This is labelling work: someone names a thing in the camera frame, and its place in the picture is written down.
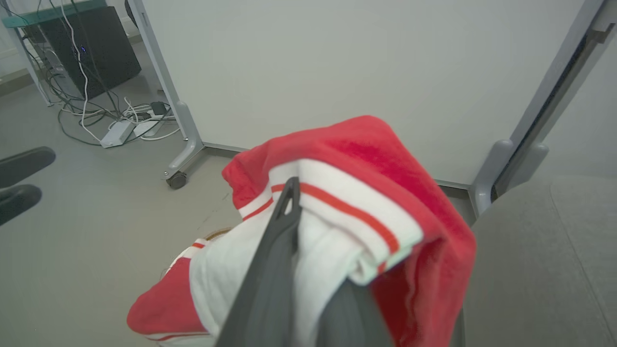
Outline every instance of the charger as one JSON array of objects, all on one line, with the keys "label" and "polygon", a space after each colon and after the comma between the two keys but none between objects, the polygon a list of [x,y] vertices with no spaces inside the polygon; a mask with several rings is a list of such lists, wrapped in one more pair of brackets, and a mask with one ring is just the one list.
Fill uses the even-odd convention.
[{"label": "charger", "polygon": [[114,126],[109,129],[105,137],[101,140],[101,146],[103,146],[103,148],[109,148],[122,145],[134,128],[135,124],[128,120],[121,120],[114,123]]}]

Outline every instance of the gray cushion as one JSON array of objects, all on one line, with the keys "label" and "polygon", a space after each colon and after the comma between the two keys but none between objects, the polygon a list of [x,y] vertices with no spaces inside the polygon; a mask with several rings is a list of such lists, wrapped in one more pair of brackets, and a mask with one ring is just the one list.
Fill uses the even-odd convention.
[{"label": "gray cushion", "polygon": [[473,231],[467,347],[617,345],[617,181],[527,182]]}]

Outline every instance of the power adapter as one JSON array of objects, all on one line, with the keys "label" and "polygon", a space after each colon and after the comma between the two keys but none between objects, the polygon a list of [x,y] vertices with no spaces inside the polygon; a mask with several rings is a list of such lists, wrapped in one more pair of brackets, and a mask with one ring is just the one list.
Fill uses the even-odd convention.
[{"label": "power adapter", "polygon": [[165,115],[167,113],[167,107],[165,107],[165,104],[161,101],[151,103],[150,107],[155,115]]},{"label": "power adapter", "polygon": [[128,135],[131,134],[134,128],[135,124],[128,120],[116,122],[101,140],[101,146],[103,146],[103,148],[120,146],[126,141]]}]

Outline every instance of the desk leg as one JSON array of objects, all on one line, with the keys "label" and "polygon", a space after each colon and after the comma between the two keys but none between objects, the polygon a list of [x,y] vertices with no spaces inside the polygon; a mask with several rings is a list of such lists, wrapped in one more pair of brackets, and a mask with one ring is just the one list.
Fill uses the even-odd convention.
[{"label": "desk leg", "polygon": [[142,0],[129,0],[131,11],[137,22],[139,33],[146,45],[148,55],[152,59],[154,70],[157,73],[160,84],[163,87],[163,91],[169,100],[169,104],[172,107],[173,115],[178,121],[180,131],[186,141],[186,146],[180,152],[178,156],[169,164],[169,166],[163,172],[163,178],[174,189],[180,188],[186,184],[186,174],[180,171],[182,166],[186,165],[199,151],[204,148],[204,144],[199,136],[195,122],[189,107],[183,103],[178,96],[178,92],[173,85],[172,78],[165,65],[165,59],[160,51],[159,43],[156,40],[154,31],[150,26],[146,8]]},{"label": "desk leg", "polygon": [[[2,11],[4,11],[5,14],[8,14],[8,11],[6,11],[4,8],[2,8]],[[47,92],[45,92],[45,89],[43,89],[43,86],[41,85],[41,82],[38,79],[38,75],[36,74],[35,62],[32,61],[32,58],[26,52],[26,46],[22,41],[22,38],[19,33],[19,29],[13,28],[13,29],[7,29],[7,31],[9,32],[9,36],[11,40],[13,41],[13,44],[15,45],[15,48],[17,49],[19,56],[22,58],[22,61],[27,62],[26,69],[28,69],[28,73],[30,74],[30,77],[34,81],[36,87],[39,89],[39,93],[41,93],[41,96],[43,97],[43,101],[45,102],[47,106],[51,106],[51,101],[49,100],[49,96],[47,95]]]}]

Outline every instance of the green desk edge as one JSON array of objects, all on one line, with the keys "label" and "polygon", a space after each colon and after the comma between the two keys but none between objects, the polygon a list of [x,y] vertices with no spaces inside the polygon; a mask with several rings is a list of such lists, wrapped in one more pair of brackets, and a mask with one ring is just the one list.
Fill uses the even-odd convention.
[{"label": "green desk edge", "polygon": [[[91,9],[97,9],[99,7],[107,7],[107,3],[105,2],[105,0],[87,0],[75,2],[75,6],[77,6],[77,10],[79,12],[84,12]],[[66,13],[67,16],[72,15],[75,12],[76,11],[73,7],[73,4],[64,5],[64,13]],[[61,18],[62,10],[60,9],[60,6],[56,6],[55,9],[51,8],[40,10],[38,14],[36,13],[36,11],[34,11],[26,14],[20,14],[20,16],[21,17],[18,17],[16,15],[10,15],[8,17],[5,17],[2,19],[2,24],[4,24],[6,28],[27,27],[28,25],[39,24],[48,20]]]}]

